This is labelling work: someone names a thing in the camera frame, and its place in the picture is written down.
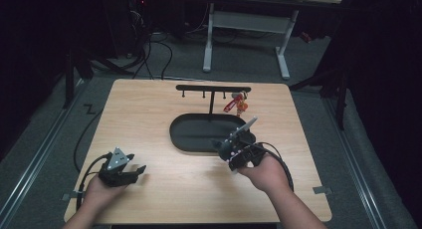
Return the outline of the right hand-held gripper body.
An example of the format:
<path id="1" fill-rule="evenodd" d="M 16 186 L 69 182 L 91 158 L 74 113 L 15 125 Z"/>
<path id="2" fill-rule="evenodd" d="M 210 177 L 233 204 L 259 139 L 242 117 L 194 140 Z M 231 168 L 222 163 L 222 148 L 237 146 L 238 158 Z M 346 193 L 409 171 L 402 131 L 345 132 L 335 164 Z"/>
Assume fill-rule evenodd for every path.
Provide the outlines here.
<path id="1" fill-rule="evenodd" d="M 245 153 L 250 157 L 250 161 L 254 166 L 260 164 L 265 149 L 256 143 L 256 137 L 251 133 L 250 127 L 256 122 L 258 118 L 253 116 L 251 120 L 244 125 L 237 127 L 235 131 L 229 134 L 230 139 L 239 140 L 239 153 Z"/>

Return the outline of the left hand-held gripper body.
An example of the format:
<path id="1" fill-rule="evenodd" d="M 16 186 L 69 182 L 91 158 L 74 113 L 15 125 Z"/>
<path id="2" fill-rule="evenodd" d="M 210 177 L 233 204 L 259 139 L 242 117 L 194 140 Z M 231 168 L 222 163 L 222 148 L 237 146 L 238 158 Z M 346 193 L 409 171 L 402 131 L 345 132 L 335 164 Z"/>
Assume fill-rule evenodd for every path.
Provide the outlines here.
<path id="1" fill-rule="evenodd" d="M 109 187 L 118 187 L 135 183 L 138 176 L 133 171 L 124 171 L 129 163 L 125 154 L 119 147 L 106 156 L 106 162 L 99 172 L 99 179 Z"/>

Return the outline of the red strap keychain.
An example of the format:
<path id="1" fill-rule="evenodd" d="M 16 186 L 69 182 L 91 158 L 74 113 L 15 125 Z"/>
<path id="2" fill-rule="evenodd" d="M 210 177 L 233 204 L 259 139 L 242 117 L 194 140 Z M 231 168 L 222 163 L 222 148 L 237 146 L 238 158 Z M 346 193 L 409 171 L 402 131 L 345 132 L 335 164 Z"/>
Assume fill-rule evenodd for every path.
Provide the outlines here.
<path id="1" fill-rule="evenodd" d="M 246 103 L 248 94 L 246 92 L 233 93 L 232 100 L 223 108 L 225 113 L 228 113 L 230 110 L 236 110 L 236 116 L 241 116 L 241 114 L 249 107 Z"/>

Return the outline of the black key rack with tray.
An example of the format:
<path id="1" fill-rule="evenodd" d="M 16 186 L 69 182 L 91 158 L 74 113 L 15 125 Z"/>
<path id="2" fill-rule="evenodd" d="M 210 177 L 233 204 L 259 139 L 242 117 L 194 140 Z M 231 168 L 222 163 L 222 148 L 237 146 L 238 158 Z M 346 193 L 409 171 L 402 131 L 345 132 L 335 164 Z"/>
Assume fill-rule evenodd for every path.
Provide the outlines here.
<path id="1" fill-rule="evenodd" d="M 171 142 L 185 152 L 205 153 L 216 152 L 214 142 L 223 142 L 235 130 L 245 125 L 240 117 L 226 112 L 215 113 L 215 95 L 221 94 L 226 99 L 227 94 L 234 97 L 244 97 L 251 91 L 250 87 L 221 87 L 177 85 L 177 91 L 185 97 L 186 92 L 198 92 L 202 98 L 210 97 L 207 113 L 181 114 L 174 119 L 169 127 Z"/>

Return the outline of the person's left hand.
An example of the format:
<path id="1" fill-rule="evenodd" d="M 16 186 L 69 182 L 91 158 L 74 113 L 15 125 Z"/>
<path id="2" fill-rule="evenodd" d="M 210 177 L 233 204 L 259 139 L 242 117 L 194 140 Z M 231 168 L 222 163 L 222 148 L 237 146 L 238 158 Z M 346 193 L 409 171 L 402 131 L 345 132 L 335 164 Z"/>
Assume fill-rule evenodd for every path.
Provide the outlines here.
<path id="1" fill-rule="evenodd" d="M 109 187 L 97 176 L 94 176 L 88 185 L 80 209 L 93 217 L 99 216 L 125 190 L 126 185 Z"/>

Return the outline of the person's right hand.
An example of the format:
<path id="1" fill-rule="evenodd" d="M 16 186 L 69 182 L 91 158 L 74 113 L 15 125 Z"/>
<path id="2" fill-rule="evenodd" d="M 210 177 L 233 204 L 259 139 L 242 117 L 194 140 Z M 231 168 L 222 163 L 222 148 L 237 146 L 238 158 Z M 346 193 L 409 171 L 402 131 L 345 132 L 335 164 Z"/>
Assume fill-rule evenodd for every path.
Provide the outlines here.
<path id="1" fill-rule="evenodd" d="M 257 189 L 267 194 L 291 191 L 284 169 L 271 155 L 265 154 L 258 166 L 241 167 L 238 172 L 249 178 Z"/>

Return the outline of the black metal stand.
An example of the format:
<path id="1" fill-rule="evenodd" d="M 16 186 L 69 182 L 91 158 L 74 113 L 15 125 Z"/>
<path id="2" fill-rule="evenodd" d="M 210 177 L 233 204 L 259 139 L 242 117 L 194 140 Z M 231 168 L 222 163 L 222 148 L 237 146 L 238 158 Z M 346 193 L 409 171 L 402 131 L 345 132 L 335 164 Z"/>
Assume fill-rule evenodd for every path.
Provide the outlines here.
<path id="1" fill-rule="evenodd" d="M 337 126 L 344 130 L 344 109 L 346 107 L 346 91 L 347 91 L 348 68 L 339 67 L 315 73 L 312 77 L 307 78 L 299 83 L 289 86 L 291 91 L 297 91 L 306 86 L 320 86 L 319 95 L 324 98 L 336 98 L 334 108 L 335 122 Z"/>
<path id="2" fill-rule="evenodd" d="M 70 107 L 75 96 L 75 72 L 83 80 L 90 80 L 94 76 L 89 54 L 85 49 L 71 48 L 66 55 L 64 109 Z"/>

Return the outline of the white-framed wooden desk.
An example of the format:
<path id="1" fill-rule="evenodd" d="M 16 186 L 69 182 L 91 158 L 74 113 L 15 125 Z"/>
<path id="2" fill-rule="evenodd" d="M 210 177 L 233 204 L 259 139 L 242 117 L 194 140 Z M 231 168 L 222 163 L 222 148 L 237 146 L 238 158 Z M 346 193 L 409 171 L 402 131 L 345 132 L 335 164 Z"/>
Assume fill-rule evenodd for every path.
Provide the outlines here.
<path id="1" fill-rule="evenodd" d="M 321 4 L 322 6 L 338 5 L 342 0 L 283 0 L 293 4 Z M 212 69 L 213 30 L 215 28 L 245 30 L 253 32 L 282 34 L 281 45 L 275 48 L 279 69 L 283 80 L 290 78 L 285 51 L 297 22 L 299 8 L 294 7 L 289 16 L 281 17 L 267 13 L 241 13 L 239 11 L 215 10 L 214 4 L 208 5 L 207 42 L 204 50 L 203 71 Z"/>

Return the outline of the metal floor rail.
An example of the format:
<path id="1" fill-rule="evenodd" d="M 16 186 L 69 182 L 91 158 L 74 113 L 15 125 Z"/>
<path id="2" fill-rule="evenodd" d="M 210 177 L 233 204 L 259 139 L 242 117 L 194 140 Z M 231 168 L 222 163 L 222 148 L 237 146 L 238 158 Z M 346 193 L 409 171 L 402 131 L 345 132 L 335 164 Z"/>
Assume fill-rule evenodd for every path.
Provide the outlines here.
<path id="1" fill-rule="evenodd" d="M 0 162 L 0 229 L 6 228 L 14 217 L 48 158 L 75 101 L 89 83 L 89 80 L 77 80 L 75 95 L 67 103 L 65 82 L 59 82 Z"/>
<path id="2" fill-rule="evenodd" d="M 379 211 L 378 205 L 370 189 L 362 170 L 353 153 L 351 144 L 343 129 L 340 128 L 335 116 L 334 104 L 331 100 L 322 99 L 322 104 L 327 111 L 328 117 L 333 124 L 334 130 L 339 138 L 344 159 L 357 190 L 360 201 L 372 226 L 372 229 L 387 229 L 382 214 Z"/>

